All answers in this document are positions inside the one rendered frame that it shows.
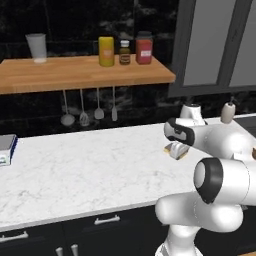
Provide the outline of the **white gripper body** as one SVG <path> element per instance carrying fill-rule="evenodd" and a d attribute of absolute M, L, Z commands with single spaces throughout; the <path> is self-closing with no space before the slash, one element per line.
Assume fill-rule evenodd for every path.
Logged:
<path fill-rule="evenodd" d="M 176 160 L 180 159 L 182 155 L 187 153 L 189 146 L 181 142 L 173 142 L 170 148 L 170 156 Z"/>

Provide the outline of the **beige soap dispenser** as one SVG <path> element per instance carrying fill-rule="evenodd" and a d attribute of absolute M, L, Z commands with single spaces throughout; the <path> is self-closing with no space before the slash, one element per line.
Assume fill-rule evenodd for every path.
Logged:
<path fill-rule="evenodd" d="M 233 100 L 226 102 L 223 105 L 223 108 L 221 111 L 221 117 L 220 117 L 221 122 L 224 124 L 229 124 L 233 120 L 235 111 L 236 111 L 236 105 L 234 104 Z"/>

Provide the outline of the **grey hanging narrow turner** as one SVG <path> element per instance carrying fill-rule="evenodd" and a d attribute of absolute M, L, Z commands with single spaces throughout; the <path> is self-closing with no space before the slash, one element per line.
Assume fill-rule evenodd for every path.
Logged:
<path fill-rule="evenodd" d="M 112 88 L 112 98 L 113 98 L 113 104 L 112 104 L 112 121 L 117 121 L 118 119 L 118 114 L 117 114 L 117 108 L 116 108 L 116 105 L 115 105 L 115 87 Z"/>

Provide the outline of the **black drawer front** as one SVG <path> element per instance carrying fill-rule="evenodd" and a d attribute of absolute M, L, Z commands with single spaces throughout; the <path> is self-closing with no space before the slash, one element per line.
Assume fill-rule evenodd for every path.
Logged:
<path fill-rule="evenodd" d="M 140 208 L 128 209 L 123 211 L 111 212 L 106 214 L 94 215 L 89 217 L 77 218 L 64 221 L 62 223 L 63 231 L 67 237 L 82 235 L 90 232 L 100 232 L 116 228 L 132 227 L 146 223 L 150 219 L 156 220 L 154 206 L 145 206 Z M 94 225 L 94 221 L 99 218 L 111 218 L 115 214 L 119 215 L 121 220 L 118 222 Z"/>
<path fill-rule="evenodd" d="M 2 235 L 6 237 L 16 236 L 22 234 L 24 231 L 28 233 L 29 238 L 15 241 L 44 241 L 47 243 L 55 244 L 63 239 L 63 231 L 60 223 L 39 225 L 34 227 L 26 227 L 22 229 L 0 232 L 0 237 Z"/>

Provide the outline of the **grey hanging spatula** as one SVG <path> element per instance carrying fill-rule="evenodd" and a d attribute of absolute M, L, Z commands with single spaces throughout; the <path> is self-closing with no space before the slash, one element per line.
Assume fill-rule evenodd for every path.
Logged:
<path fill-rule="evenodd" d="M 97 108 L 94 111 L 94 117 L 97 120 L 101 120 L 104 118 L 104 111 L 100 108 L 100 100 L 99 100 L 99 92 L 96 92 L 97 100 Z"/>

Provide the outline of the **grey hanging whisk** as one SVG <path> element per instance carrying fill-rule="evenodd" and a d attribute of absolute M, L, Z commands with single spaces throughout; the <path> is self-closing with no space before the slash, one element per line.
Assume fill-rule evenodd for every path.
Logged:
<path fill-rule="evenodd" d="M 83 100 L 83 90 L 80 90 L 80 100 L 81 100 L 81 108 L 84 108 L 84 100 Z M 89 116 L 85 111 L 82 111 L 79 117 L 80 125 L 86 127 L 89 125 Z"/>

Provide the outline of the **red jar black lid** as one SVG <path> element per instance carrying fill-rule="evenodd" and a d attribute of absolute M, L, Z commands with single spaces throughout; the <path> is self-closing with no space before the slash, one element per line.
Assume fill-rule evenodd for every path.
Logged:
<path fill-rule="evenodd" d="M 136 62 L 150 64 L 152 60 L 153 39 L 149 31 L 139 31 L 136 37 Z"/>

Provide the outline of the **small dark bottle white cap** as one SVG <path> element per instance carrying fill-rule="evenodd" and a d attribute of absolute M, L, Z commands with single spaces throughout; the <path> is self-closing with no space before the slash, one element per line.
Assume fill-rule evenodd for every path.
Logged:
<path fill-rule="evenodd" d="M 121 65 L 129 65 L 130 64 L 130 48 L 129 48 L 128 40 L 120 41 L 119 63 Z"/>

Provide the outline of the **black cupboard door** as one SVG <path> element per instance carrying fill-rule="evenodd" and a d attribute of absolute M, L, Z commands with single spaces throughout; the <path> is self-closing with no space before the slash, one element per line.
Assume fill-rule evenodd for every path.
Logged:
<path fill-rule="evenodd" d="M 161 239 L 145 230 L 84 233 L 68 238 L 68 246 L 78 246 L 78 256 L 155 256 Z"/>
<path fill-rule="evenodd" d="M 11 241 L 0 244 L 0 256 L 57 256 L 55 249 L 63 248 L 63 256 L 67 256 L 63 246 L 44 241 Z"/>

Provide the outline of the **grey hanging ladle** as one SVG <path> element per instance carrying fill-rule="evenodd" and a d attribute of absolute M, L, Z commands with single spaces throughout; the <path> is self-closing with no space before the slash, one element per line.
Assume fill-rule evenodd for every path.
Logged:
<path fill-rule="evenodd" d="M 71 115 L 68 111 L 66 92 L 63 92 L 64 104 L 65 104 L 65 114 L 61 117 L 61 123 L 64 126 L 71 126 L 75 122 L 75 117 Z"/>

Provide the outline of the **yellow bottle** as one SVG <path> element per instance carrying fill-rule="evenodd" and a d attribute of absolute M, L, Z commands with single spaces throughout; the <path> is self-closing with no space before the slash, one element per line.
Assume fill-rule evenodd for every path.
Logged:
<path fill-rule="evenodd" d="M 103 67 L 114 65 L 114 38 L 100 37 L 98 40 L 99 64 Z"/>

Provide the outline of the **white and blue box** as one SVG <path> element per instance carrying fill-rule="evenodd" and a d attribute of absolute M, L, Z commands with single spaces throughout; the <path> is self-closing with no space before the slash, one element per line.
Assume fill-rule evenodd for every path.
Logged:
<path fill-rule="evenodd" d="M 8 166 L 18 142 L 15 134 L 0 135 L 0 166 Z"/>

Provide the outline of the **white tall cup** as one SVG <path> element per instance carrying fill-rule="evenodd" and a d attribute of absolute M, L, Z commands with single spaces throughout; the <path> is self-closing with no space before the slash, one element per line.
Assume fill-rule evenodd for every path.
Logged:
<path fill-rule="evenodd" d="M 45 63 L 47 60 L 46 35 L 43 33 L 27 34 L 26 40 L 35 63 Z"/>

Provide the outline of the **grey wall cupboard door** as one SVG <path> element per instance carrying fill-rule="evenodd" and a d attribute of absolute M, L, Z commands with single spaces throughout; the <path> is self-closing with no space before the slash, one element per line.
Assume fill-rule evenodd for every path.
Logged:
<path fill-rule="evenodd" d="M 238 0 L 179 0 L 168 96 L 210 92 L 221 68 Z"/>
<path fill-rule="evenodd" d="M 223 87 L 256 87 L 256 0 L 236 0 L 221 68 Z"/>

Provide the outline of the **wooden wall shelf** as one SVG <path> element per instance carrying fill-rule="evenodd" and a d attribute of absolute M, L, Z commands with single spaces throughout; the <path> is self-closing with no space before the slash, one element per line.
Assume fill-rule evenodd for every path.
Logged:
<path fill-rule="evenodd" d="M 102 67 L 93 56 L 50 57 L 36 64 L 32 59 L 6 59 L 0 64 L 0 95 L 173 83 L 176 75 L 155 57 L 139 65 L 131 55 L 130 65 Z"/>

